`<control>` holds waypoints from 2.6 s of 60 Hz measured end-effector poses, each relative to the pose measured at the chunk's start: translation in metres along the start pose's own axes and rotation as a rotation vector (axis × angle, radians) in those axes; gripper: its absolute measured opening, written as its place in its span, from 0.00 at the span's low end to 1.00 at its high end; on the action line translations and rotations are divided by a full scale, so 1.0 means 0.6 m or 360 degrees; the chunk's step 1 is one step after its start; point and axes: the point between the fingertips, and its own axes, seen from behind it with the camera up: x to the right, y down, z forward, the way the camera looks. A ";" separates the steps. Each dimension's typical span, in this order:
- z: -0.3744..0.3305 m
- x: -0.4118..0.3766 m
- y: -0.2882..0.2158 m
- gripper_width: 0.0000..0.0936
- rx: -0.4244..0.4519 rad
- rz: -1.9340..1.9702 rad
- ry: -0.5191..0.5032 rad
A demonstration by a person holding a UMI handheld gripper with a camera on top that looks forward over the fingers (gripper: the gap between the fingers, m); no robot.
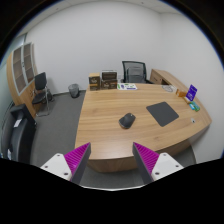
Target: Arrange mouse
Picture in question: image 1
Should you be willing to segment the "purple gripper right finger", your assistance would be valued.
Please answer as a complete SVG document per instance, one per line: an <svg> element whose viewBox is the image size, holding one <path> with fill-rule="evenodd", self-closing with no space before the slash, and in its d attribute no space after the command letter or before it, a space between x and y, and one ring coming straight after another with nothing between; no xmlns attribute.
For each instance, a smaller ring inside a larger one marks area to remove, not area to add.
<svg viewBox="0 0 224 224"><path fill-rule="evenodd" d="M183 169L183 166L168 153L156 153L139 143L133 143L132 152L145 184Z"/></svg>

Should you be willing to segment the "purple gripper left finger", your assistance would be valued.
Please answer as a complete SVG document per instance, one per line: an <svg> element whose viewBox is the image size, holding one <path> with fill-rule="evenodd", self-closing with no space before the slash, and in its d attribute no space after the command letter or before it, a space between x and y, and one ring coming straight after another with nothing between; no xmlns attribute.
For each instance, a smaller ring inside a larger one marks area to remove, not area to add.
<svg viewBox="0 0 224 224"><path fill-rule="evenodd" d="M79 184L90 154L91 143L88 142L65 155L56 153L41 166L41 169L75 184Z"/></svg>

